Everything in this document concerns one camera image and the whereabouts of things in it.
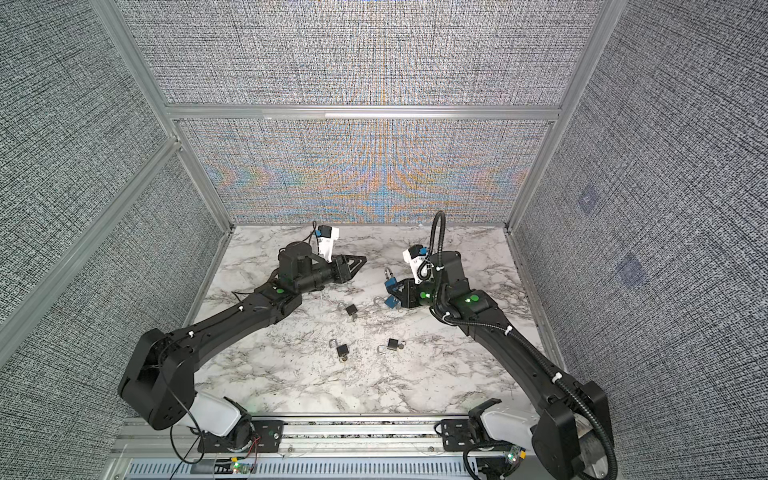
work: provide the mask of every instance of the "marble tabletop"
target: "marble tabletop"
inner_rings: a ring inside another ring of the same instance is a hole
[[[365,255],[350,282],[304,295],[275,326],[225,349],[195,375],[198,391],[227,396],[251,412],[466,413],[491,397],[532,409],[510,375],[460,329],[435,320],[425,308],[391,310],[384,267],[398,279],[412,276],[402,252],[429,243],[429,227],[339,226],[334,253]],[[277,251],[301,240],[311,227],[238,227],[196,322],[237,303],[231,293],[251,291],[277,267]],[[445,250],[462,253],[474,288],[488,292],[517,327],[541,349],[525,292],[500,227],[452,227]],[[354,303],[352,320],[339,304]],[[397,351],[377,353],[387,339]],[[340,362],[329,341],[349,346]]]

